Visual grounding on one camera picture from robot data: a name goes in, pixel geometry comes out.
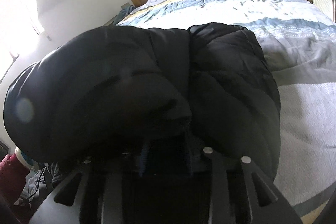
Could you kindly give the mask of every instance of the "black jacket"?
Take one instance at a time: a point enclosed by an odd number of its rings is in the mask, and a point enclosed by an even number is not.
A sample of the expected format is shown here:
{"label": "black jacket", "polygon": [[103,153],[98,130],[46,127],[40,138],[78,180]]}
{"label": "black jacket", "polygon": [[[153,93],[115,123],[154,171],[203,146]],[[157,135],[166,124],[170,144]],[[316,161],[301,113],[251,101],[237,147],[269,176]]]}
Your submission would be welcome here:
{"label": "black jacket", "polygon": [[189,131],[271,178],[280,152],[280,98],[253,32],[209,23],[181,29],[87,31],[9,87],[4,123],[14,143],[57,162],[114,135]]}

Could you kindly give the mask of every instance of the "red cloth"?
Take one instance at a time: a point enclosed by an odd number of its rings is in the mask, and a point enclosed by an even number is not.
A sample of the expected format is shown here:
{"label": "red cloth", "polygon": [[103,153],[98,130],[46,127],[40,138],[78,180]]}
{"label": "red cloth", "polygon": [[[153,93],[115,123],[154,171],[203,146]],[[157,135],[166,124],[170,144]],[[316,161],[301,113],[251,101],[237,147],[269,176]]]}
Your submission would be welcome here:
{"label": "red cloth", "polygon": [[29,169],[24,167],[16,155],[7,155],[0,162],[0,192],[9,204],[14,204],[26,185]]}

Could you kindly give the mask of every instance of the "black puffer jacket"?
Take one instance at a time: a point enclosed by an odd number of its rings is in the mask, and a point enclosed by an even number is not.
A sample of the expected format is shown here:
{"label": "black puffer jacket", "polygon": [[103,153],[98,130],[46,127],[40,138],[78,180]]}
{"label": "black puffer jacket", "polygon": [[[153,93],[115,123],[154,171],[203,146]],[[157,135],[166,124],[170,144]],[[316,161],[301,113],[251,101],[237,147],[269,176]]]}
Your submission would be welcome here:
{"label": "black puffer jacket", "polygon": [[250,156],[274,178],[279,113],[253,32],[209,23],[85,32],[13,82],[4,122],[15,144],[40,162],[117,134],[162,138],[191,129],[229,157]]}

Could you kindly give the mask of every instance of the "bright window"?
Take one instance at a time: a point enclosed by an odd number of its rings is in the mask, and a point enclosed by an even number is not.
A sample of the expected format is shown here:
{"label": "bright window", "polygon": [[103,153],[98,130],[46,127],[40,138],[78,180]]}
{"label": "bright window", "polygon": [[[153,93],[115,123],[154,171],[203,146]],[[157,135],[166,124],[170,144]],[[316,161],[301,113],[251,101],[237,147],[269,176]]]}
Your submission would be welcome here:
{"label": "bright window", "polygon": [[20,54],[34,51],[43,31],[36,0],[0,0],[0,82]]}

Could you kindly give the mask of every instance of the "bed sheet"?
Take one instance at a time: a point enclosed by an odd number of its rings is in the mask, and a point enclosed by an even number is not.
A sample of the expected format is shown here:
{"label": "bed sheet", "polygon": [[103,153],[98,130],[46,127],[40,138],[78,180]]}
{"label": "bed sheet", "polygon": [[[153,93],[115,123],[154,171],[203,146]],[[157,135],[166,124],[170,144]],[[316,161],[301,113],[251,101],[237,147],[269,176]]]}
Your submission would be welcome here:
{"label": "bed sheet", "polygon": [[336,188],[336,25],[305,0],[165,0],[119,25],[247,27],[260,43],[281,98],[281,152],[274,184],[300,217]]}

